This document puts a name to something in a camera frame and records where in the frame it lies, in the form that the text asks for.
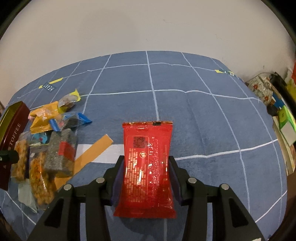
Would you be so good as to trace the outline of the fried twist snack bag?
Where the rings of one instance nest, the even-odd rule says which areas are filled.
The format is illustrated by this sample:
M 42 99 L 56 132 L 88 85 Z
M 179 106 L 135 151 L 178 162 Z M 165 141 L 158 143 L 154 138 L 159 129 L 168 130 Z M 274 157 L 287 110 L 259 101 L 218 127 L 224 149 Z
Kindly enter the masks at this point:
M 54 178 L 44 168 L 46 155 L 46 151 L 34 153 L 29 165 L 29 181 L 32 193 L 40 208 L 49 205 L 56 194 Z

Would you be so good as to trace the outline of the orange snack packet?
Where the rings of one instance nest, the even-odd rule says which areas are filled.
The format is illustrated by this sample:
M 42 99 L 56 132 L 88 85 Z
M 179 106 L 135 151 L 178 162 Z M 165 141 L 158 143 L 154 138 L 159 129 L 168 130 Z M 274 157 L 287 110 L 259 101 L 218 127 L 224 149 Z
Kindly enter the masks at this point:
M 49 120 L 55 118 L 58 114 L 58 101 L 30 111 L 28 116 L 28 119 L 32 122 L 30 132 L 35 134 L 52 130 Z

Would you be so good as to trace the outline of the grey sesame bar packet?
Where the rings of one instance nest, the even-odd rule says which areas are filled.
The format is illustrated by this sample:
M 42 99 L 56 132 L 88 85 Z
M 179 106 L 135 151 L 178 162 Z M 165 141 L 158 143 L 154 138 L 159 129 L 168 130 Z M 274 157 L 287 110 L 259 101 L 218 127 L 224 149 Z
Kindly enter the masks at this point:
M 76 150 L 77 137 L 70 128 L 52 132 L 44 163 L 45 170 L 59 178 L 71 177 Z

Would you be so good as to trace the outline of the pink brown cake packet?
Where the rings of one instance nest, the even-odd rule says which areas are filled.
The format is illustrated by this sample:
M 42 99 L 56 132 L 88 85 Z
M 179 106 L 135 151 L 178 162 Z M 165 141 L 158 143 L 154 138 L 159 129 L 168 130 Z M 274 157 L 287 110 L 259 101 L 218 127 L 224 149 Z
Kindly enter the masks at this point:
M 58 101 L 58 108 L 71 108 L 77 100 L 76 95 L 67 94 Z

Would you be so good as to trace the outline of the red snack packet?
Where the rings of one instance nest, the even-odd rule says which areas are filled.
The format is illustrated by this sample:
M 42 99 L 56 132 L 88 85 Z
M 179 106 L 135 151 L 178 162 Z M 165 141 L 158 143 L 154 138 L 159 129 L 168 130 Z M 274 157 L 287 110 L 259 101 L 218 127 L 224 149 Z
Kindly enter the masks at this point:
M 114 216 L 171 219 L 176 217 L 169 177 L 173 123 L 123 123 L 124 176 Z

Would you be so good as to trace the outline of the small teal candy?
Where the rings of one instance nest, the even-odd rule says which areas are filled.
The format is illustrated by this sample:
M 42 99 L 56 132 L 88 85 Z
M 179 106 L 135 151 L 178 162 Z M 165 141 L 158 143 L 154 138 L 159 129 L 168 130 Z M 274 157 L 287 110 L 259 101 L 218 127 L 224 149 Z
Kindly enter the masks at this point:
M 34 133 L 32 136 L 32 142 L 48 144 L 51 137 L 51 131 L 42 132 L 42 133 Z

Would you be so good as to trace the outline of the navy blue snack packet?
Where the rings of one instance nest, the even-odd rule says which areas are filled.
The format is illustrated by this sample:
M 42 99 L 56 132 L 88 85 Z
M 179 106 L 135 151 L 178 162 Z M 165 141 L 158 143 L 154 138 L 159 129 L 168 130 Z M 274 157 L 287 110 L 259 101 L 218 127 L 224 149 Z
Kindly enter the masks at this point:
M 38 212 L 29 179 L 26 179 L 18 184 L 18 200 L 20 203 L 28 207 L 33 213 Z

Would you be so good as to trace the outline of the gold toffee tin box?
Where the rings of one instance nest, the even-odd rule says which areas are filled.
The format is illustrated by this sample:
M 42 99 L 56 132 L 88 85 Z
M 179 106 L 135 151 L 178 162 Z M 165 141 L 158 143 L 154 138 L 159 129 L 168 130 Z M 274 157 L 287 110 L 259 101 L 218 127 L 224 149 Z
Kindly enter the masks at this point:
M 22 101 L 10 105 L 1 117 L 1 151 L 15 150 L 20 134 L 28 123 L 30 110 Z M 1 165 L 1 189 L 7 191 L 11 175 L 11 166 Z

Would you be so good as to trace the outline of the blue wrapped candy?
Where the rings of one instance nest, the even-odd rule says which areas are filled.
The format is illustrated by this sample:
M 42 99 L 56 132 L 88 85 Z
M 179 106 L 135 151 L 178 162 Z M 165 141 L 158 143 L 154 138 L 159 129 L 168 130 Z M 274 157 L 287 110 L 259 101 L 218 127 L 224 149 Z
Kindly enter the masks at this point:
M 92 121 L 87 116 L 76 112 L 58 114 L 55 118 L 49 120 L 50 127 L 55 132 L 61 132 L 67 128 L 72 129 L 89 123 L 92 123 Z

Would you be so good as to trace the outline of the blue grid tablecloth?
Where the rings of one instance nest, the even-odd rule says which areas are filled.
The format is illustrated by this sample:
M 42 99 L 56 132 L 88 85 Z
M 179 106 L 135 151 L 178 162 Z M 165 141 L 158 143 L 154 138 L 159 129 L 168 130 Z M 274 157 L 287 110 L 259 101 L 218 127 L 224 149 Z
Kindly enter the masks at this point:
M 287 176 L 266 106 L 220 61 L 171 51 L 140 51 L 83 60 L 53 70 L 17 91 L 9 104 L 36 109 L 73 90 L 78 152 L 108 135 L 113 144 L 70 183 L 102 176 L 123 154 L 124 122 L 172 121 L 170 154 L 203 183 L 227 183 L 265 238 L 280 226 L 287 206 Z

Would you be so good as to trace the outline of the yellow wrapped candy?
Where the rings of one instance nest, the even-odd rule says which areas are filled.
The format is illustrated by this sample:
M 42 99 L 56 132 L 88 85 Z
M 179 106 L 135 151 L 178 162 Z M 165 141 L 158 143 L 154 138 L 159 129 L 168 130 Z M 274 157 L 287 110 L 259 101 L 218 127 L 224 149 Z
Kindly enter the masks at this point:
M 77 89 L 69 94 L 74 102 L 79 102 L 81 100 L 81 96 Z

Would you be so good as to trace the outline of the clutter pile beside table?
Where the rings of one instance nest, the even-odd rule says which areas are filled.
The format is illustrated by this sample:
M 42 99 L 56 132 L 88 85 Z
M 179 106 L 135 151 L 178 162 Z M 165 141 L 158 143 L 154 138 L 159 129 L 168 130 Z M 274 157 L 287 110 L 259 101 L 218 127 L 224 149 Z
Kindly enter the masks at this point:
M 276 72 L 262 72 L 245 84 L 266 105 L 267 112 L 273 117 L 276 133 L 285 161 L 286 173 L 295 171 L 295 101 L 288 93 L 287 84 Z

